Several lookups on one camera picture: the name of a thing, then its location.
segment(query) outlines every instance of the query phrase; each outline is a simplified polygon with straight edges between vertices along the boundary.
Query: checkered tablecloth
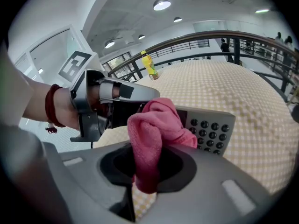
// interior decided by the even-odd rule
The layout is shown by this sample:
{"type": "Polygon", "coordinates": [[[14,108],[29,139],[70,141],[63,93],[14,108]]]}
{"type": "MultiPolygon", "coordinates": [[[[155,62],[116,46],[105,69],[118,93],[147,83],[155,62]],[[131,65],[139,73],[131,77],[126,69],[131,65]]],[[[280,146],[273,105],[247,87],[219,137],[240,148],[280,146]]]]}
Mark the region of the checkered tablecloth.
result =
{"type": "MultiPolygon", "coordinates": [[[[269,192],[284,187],[298,149],[299,125],[278,93],[241,66],[213,60],[193,60],[158,70],[138,84],[160,91],[174,105],[226,111],[236,116],[224,157],[259,181],[269,192]]],[[[129,140],[127,127],[106,130],[94,147],[129,140]]],[[[133,187],[137,220],[154,202],[133,187]]]]}

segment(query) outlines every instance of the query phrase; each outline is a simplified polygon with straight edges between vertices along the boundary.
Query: plastic bottle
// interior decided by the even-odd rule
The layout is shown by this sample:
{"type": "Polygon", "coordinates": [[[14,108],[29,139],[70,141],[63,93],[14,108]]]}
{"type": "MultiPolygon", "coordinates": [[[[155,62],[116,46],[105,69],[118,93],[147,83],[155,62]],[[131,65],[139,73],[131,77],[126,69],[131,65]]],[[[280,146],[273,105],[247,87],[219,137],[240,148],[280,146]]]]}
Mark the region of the plastic bottle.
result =
{"type": "Polygon", "coordinates": [[[146,54],[145,50],[141,52],[141,55],[142,55],[142,63],[146,68],[146,70],[148,71],[149,77],[152,80],[157,80],[159,78],[159,75],[158,72],[155,70],[153,59],[151,58],[150,55],[146,54]]]}

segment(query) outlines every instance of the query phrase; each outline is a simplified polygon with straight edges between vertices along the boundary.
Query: red bracelet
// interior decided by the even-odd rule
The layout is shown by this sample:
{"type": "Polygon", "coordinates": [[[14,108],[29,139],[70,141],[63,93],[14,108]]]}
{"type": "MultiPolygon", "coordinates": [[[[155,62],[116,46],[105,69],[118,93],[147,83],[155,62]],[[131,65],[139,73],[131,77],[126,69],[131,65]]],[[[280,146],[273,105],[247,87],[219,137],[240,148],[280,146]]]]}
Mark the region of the red bracelet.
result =
{"type": "Polygon", "coordinates": [[[54,127],[54,125],[56,125],[58,127],[65,127],[64,125],[60,124],[56,118],[54,99],[53,99],[55,91],[57,91],[60,88],[62,88],[62,87],[60,87],[58,84],[52,85],[51,88],[49,89],[49,91],[46,95],[46,99],[45,99],[45,110],[46,110],[46,114],[48,117],[48,123],[49,123],[49,125],[48,125],[49,127],[46,128],[46,130],[49,133],[57,132],[57,129],[54,127]]]}

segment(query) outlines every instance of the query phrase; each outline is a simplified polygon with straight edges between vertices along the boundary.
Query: pink towel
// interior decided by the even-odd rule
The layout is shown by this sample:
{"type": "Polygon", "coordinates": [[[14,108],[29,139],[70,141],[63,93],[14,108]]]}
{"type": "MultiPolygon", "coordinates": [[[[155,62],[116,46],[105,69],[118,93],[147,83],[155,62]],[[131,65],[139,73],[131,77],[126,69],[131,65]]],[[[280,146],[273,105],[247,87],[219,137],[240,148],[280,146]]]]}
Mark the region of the pink towel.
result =
{"type": "Polygon", "coordinates": [[[138,189],[156,192],[159,181],[158,161],[162,144],[197,147],[197,138],[181,123],[174,104],[168,98],[148,102],[142,113],[128,119],[128,133],[133,148],[138,189]]]}

